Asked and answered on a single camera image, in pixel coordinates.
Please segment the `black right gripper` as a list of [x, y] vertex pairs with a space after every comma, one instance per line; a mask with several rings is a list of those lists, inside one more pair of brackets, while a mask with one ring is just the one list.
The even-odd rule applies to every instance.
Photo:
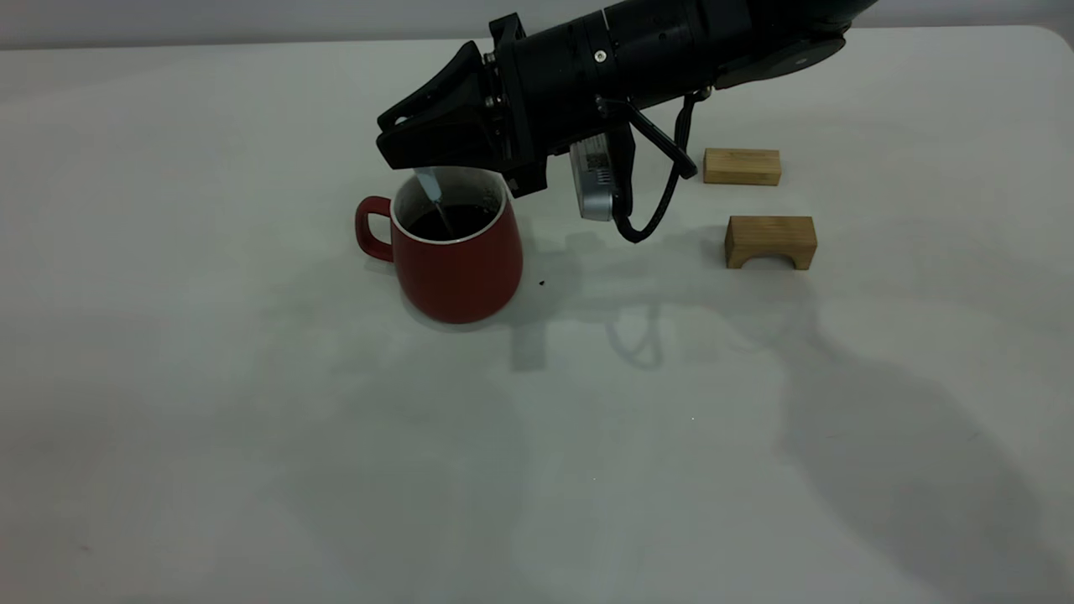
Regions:
[[377, 148], [393, 169], [488, 169], [516, 198], [536, 195], [547, 188], [549, 157], [594, 129], [594, 54], [607, 48], [606, 16], [591, 12], [528, 35], [513, 13], [490, 21], [488, 32], [491, 58], [465, 43], [377, 118]]

